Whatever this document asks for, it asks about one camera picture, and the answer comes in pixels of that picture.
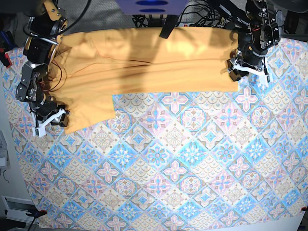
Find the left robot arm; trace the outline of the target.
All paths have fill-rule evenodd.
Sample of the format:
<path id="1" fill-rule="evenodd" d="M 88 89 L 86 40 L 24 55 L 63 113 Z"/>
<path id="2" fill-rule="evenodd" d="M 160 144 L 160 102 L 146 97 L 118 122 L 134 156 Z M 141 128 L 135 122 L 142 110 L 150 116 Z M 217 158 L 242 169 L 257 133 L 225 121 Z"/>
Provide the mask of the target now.
<path id="1" fill-rule="evenodd" d="M 250 32 L 238 33 L 238 48 L 227 61 L 228 72 L 234 82 L 252 74 L 266 85 L 270 82 L 266 55 L 268 49 L 280 41 L 274 6 L 265 0 L 249 0 L 245 11 Z"/>

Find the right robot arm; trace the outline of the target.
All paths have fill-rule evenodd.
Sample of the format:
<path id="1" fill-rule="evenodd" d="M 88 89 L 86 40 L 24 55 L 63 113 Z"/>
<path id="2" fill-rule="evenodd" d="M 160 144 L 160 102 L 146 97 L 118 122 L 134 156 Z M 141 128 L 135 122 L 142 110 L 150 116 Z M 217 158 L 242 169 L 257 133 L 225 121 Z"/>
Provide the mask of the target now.
<path id="1" fill-rule="evenodd" d="M 43 89 L 41 81 L 47 78 L 49 65 L 61 42 L 60 33 L 67 27 L 67 19 L 55 0 L 40 1 L 28 14 L 26 32 L 29 35 L 23 51 L 27 62 L 22 67 L 15 97 L 29 104 L 36 127 L 47 122 L 64 128 L 69 122 L 69 112 L 65 105 L 59 104 Z"/>

